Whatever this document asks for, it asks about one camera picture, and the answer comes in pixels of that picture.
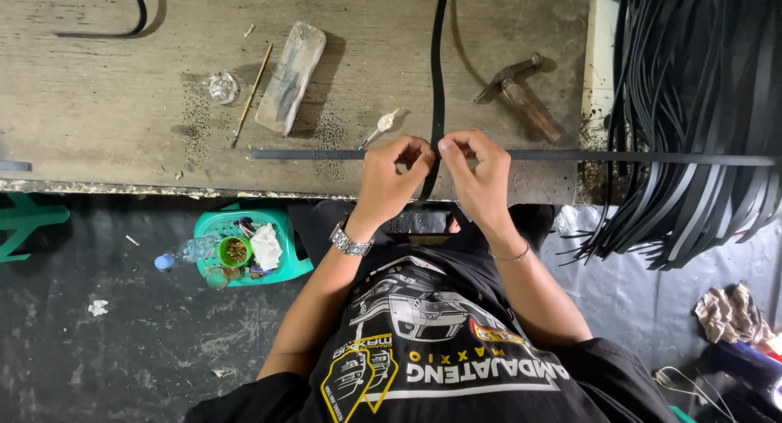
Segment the forearm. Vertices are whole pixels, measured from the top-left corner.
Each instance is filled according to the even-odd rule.
[[[358,242],[369,241],[375,228],[351,218],[345,233]],[[329,249],[312,277],[282,320],[280,330],[258,378],[282,371],[307,376],[342,312],[360,256]]]
[[[510,217],[496,226],[484,230],[495,256],[514,258],[529,247]],[[494,262],[514,314],[537,345],[568,345],[592,337],[579,309],[532,251],[521,261]]]

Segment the plastic water bottle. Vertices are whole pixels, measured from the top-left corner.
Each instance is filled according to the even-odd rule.
[[[187,240],[178,248],[172,248],[168,253],[155,258],[155,267],[163,271],[207,258],[215,252],[217,243],[222,239],[220,234],[209,234]]]

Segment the wooden workbench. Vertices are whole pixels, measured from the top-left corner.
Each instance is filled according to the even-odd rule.
[[[357,148],[381,115],[401,107],[395,130],[428,138],[429,47],[437,0],[146,0],[140,38],[57,38],[52,30],[121,31],[133,0],[0,0],[0,189],[54,192],[355,196],[356,161],[259,161],[258,148]],[[533,51],[547,72],[527,85],[575,148],[582,124],[589,0],[449,0],[443,34],[446,131],[481,128],[505,148],[551,148],[502,100],[474,96],[506,65]],[[252,119],[234,130],[269,42],[275,68],[296,20],[327,33],[327,46],[287,138]],[[250,24],[255,30],[244,38]],[[228,70],[242,91],[228,107],[207,102],[199,82]],[[454,199],[440,170],[433,197]],[[514,162],[516,202],[572,204],[576,164]]]

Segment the hammer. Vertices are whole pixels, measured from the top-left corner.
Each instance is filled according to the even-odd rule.
[[[473,102],[479,102],[490,90],[499,85],[502,88],[502,92],[505,93],[505,97],[507,97],[526,118],[529,118],[532,121],[535,129],[542,133],[546,140],[554,143],[559,140],[559,137],[561,136],[559,130],[554,127],[551,120],[549,120],[538,104],[533,100],[530,100],[530,98],[527,97],[526,91],[513,80],[520,71],[528,68],[540,68],[542,61],[543,58],[540,54],[533,53],[528,60],[503,68],[494,75],[494,78],[489,82],[489,85],[483,89]]]

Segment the man's left hand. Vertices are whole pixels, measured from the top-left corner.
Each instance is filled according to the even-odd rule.
[[[368,150],[358,203],[348,221],[353,235],[347,229],[345,233],[354,241],[369,240],[381,224],[404,209],[434,161],[429,142],[420,137],[403,136]],[[405,165],[407,172],[397,165]]]

